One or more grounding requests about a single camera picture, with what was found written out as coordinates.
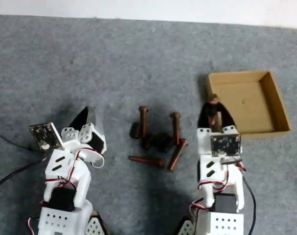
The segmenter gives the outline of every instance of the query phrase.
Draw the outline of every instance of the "bracket hole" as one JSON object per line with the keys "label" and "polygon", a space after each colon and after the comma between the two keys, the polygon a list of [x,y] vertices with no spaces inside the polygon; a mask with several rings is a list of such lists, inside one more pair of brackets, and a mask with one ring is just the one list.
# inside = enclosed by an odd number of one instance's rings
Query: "bracket hole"
{"label": "bracket hole", "polygon": [[214,165],[214,162],[213,162],[213,161],[210,161],[210,162],[206,165],[206,168],[210,168],[212,165]]}
{"label": "bracket hole", "polygon": [[56,159],[55,162],[57,163],[57,162],[60,162],[61,160],[64,160],[64,159],[65,159],[65,156],[62,156],[61,158]]}
{"label": "bracket hole", "polygon": [[55,166],[55,167],[52,169],[52,171],[56,171],[56,170],[58,170],[59,168],[61,168],[61,165]]}
{"label": "bracket hole", "polygon": [[207,177],[211,177],[214,173],[215,173],[215,171],[214,171],[214,170],[211,170],[210,172],[208,172],[208,173],[206,174],[206,176],[207,176]]}

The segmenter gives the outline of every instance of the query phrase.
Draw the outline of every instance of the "brown cardboard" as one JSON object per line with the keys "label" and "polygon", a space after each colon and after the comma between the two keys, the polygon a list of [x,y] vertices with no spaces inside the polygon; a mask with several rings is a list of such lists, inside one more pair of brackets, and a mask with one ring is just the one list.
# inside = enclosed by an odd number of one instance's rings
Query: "brown cardboard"
{"label": "brown cardboard", "polygon": [[217,94],[232,115],[242,139],[285,135],[291,125],[270,71],[211,73],[208,95]]}

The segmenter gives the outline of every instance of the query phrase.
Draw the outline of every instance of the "copper screw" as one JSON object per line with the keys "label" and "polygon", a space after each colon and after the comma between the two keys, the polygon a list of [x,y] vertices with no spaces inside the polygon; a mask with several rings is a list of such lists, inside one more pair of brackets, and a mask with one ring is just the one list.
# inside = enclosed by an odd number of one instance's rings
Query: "copper screw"
{"label": "copper screw", "polygon": [[166,164],[165,160],[160,158],[145,158],[145,157],[143,158],[143,157],[129,156],[129,159],[132,161],[154,165],[154,166],[157,166],[158,168],[164,168]]}
{"label": "copper screw", "polygon": [[147,124],[148,124],[148,112],[149,108],[147,106],[139,107],[141,114],[141,129],[142,129],[142,138],[147,134]]}
{"label": "copper screw", "polygon": [[169,115],[173,119],[173,138],[176,142],[176,145],[179,145],[180,142],[180,113],[172,113]]}
{"label": "copper screw", "polygon": [[179,158],[181,157],[182,150],[185,146],[188,146],[188,141],[186,139],[180,139],[180,145],[178,145],[173,153],[173,158],[168,166],[168,170],[173,170],[174,167],[177,165]]}

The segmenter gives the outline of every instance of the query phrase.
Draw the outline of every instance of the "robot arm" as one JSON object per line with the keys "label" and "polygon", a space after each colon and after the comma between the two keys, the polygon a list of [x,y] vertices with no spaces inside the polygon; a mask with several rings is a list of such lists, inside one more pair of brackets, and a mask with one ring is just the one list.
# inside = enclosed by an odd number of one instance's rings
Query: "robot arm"
{"label": "robot arm", "polygon": [[45,170],[45,202],[38,234],[106,235],[100,217],[91,216],[93,206],[86,199],[91,172],[85,162],[101,168],[106,151],[102,123],[95,110],[86,107],[61,136],[53,123],[31,126],[30,130],[40,147],[54,149]]}
{"label": "robot arm", "polygon": [[[222,132],[213,132],[214,117],[222,115]],[[228,110],[214,96],[205,102],[198,119],[198,189],[201,199],[190,206],[192,220],[186,220],[178,234],[243,235],[244,192],[241,136]]]}

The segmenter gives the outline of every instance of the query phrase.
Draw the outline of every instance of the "bolt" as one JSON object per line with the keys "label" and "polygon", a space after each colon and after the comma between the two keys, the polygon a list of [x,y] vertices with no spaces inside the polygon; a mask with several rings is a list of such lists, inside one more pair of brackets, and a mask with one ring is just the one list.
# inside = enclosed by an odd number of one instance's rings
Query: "bolt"
{"label": "bolt", "polygon": [[166,162],[160,158],[147,158],[147,157],[136,157],[136,156],[129,156],[129,159],[136,162],[146,163],[150,165],[157,166],[158,168],[164,168]]}
{"label": "bolt", "polygon": [[142,137],[144,138],[145,135],[147,134],[149,108],[147,106],[140,106],[139,111],[140,111],[140,114],[141,114]]}
{"label": "bolt", "polygon": [[188,146],[188,141],[186,139],[180,139],[180,143],[176,150],[173,153],[172,160],[168,166],[168,170],[173,170],[176,164],[179,161],[179,158],[181,157],[182,150],[184,149],[185,146]]}
{"label": "bolt", "polygon": [[179,145],[180,142],[180,113],[172,113],[169,115],[173,119],[173,138],[176,142],[176,145]]}

